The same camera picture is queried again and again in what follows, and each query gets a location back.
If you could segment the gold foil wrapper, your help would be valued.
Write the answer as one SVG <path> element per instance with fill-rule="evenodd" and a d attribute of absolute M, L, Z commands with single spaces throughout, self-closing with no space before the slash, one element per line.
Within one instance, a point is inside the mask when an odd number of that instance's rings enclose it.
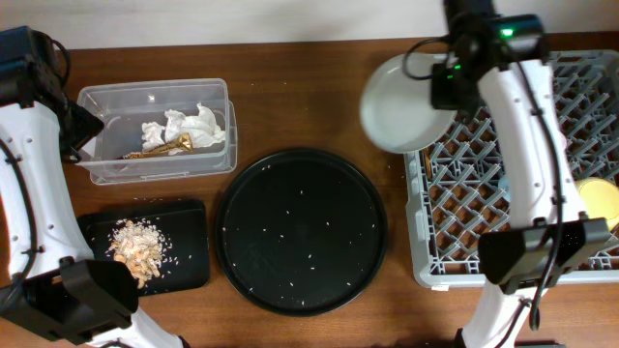
<path fill-rule="evenodd" d="M 121 157 L 121 160 L 134 160 L 157 157 L 164 154 L 169 154 L 174 150 L 180 151 L 193 151 L 192 139 L 188 133 L 182 133 L 178 138 L 165 143 L 163 145 L 154 147 L 147 151 L 131 152 Z"/>

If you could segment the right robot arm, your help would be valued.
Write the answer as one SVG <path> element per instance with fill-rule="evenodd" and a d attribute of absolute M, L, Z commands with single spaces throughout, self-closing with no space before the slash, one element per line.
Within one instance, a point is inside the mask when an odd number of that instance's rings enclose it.
<path fill-rule="evenodd" d="M 610 233 L 589 217 L 563 146 L 553 70 L 540 19 L 503 16 L 489 1 L 448 1 L 447 59 L 432 69 L 437 109 L 492 118 L 510 182 L 510 227 L 478 242 L 486 283 L 458 347 L 511 347 L 523 325 L 540 325 L 540 301 L 559 279 L 600 250 Z"/>

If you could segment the wooden chopstick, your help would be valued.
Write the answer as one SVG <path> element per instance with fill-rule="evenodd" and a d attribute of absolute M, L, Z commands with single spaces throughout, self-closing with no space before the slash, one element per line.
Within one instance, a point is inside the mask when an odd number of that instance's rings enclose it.
<path fill-rule="evenodd" d="M 424 161 L 426 166 L 427 178 L 431 180 L 432 178 L 432 169 L 431 169 L 431 151 L 430 148 L 424 149 Z"/>

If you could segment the grey plate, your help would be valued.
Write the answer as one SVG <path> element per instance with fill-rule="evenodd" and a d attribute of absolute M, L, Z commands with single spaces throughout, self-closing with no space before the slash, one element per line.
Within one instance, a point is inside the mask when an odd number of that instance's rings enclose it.
<path fill-rule="evenodd" d="M 441 54 L 402 55 L 383 63 L 369 79 L 360 102 L 360 118 L 368 139 L 378 148 L 404 154 L 423 150 L 437 141 L 455 120 L 451 110 L 438 110 L 430 102 L 430 82 L 403 73 L 402 66 L 431 71 Z"/>

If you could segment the blue cup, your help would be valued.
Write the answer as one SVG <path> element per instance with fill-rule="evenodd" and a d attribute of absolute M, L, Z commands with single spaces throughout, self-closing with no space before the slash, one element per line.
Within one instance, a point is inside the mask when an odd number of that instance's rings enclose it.
<path fill-rule="evenodd" d="M 511 201 L 511 182 L 510 180 L 504 176 L 498 182 L 498 188 L 503 191 L 503 198 L 507 201 Z"/>

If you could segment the food scraps with rice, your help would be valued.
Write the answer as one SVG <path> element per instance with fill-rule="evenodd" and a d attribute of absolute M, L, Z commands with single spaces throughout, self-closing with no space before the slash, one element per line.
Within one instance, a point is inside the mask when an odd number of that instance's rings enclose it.
<path fill-rule="evenodd" d="M 116 220 L 108 240 L 105 255 L 127 267 L 138 289 L 170 275 L 171 271 L 164 271 L 163 266 L 178 264 L 178 258 L 170 254 L 173 244 L 146 218 Z"/>

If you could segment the white napkin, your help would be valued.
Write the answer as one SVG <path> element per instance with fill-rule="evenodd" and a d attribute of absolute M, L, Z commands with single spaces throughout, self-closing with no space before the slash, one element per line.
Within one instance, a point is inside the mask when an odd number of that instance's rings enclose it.
<path fill-rule="evenodd" d="M 217 124 L 215 113 L 201 103 L 196 106 L 196 116 L 187 116 L 173 109 L 164 112 L 167 119 L 164 129 L 166 142 L 176 140 L 183 133 L 190 136 L 193 148 L 207 148 L 225 140 L 226 132 Z"/>

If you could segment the small white napkin scrap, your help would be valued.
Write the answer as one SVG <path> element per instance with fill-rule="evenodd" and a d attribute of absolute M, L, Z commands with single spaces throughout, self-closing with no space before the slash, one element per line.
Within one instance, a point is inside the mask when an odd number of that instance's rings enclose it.
<path fill-rule="evenodd" d="M 149 151 L 158 146 L 162 146 L 164 141 L 162 139 L 162 133 L 164 131 L 164 126 L 158 124 L 157 122 L 143 123 L 141 126 L 143 140 L 142 150 Z"/>

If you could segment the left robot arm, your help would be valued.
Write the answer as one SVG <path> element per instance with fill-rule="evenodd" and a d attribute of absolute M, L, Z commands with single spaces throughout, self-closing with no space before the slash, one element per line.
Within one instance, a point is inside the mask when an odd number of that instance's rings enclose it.
<path fill-rule="evenodd" d="M 63 163 L 103 130 L 65 93 L 67 50 L 28 26 L 1 33 L 1 203 L 10 237 L 2 318 L 48 341 L 185 347 L 138 304 L 118 261 L 96 260 L 74 215 Z"/>

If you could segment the yellow bowl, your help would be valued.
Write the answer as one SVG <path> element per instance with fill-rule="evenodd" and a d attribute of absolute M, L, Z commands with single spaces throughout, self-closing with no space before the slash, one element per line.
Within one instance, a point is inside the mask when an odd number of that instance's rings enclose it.
<path fill-rule="evenodd" d="M 575 183 L 590 218 L 604 218 L 609 231 L 618 225 L 619 190 L 610 181 L 587 178 Z"/>

